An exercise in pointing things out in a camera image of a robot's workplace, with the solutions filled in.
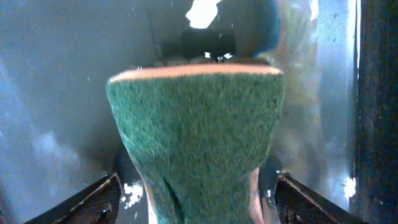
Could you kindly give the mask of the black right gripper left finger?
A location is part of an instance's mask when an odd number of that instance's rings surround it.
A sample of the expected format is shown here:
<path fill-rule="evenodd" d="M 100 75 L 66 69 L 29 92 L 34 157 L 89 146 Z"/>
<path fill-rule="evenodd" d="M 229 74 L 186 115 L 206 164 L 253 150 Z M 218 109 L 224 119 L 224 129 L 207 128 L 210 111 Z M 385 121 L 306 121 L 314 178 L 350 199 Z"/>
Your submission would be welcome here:
<path fill-rule="evenodd" d="M 25 224 L 115 224 L 120 197 L 118 175 L 107 174 Z"/>

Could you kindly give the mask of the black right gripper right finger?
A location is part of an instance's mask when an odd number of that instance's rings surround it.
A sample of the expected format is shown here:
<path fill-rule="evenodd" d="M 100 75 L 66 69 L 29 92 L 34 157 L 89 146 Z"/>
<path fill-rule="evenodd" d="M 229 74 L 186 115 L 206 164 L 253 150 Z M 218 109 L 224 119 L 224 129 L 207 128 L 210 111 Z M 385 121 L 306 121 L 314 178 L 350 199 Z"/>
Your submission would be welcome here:
<path fill-rule="evenodd" d="M 288 173 L 279 174 L 274 200 L 283 224 L 367 224 Z"/>

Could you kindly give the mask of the green scrubbing sponge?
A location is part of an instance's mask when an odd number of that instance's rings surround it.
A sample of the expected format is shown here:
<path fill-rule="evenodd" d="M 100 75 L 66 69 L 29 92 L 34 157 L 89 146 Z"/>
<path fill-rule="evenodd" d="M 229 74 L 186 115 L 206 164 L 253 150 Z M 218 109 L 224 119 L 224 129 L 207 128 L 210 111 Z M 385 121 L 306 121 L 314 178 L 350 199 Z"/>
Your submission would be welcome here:
<path fill-rule="evenodd" d="M 259 169 L 284 83 L 270 66 L 223 63 L 130 70 L 108 80 L 150 223 L 264 223 Z"/>

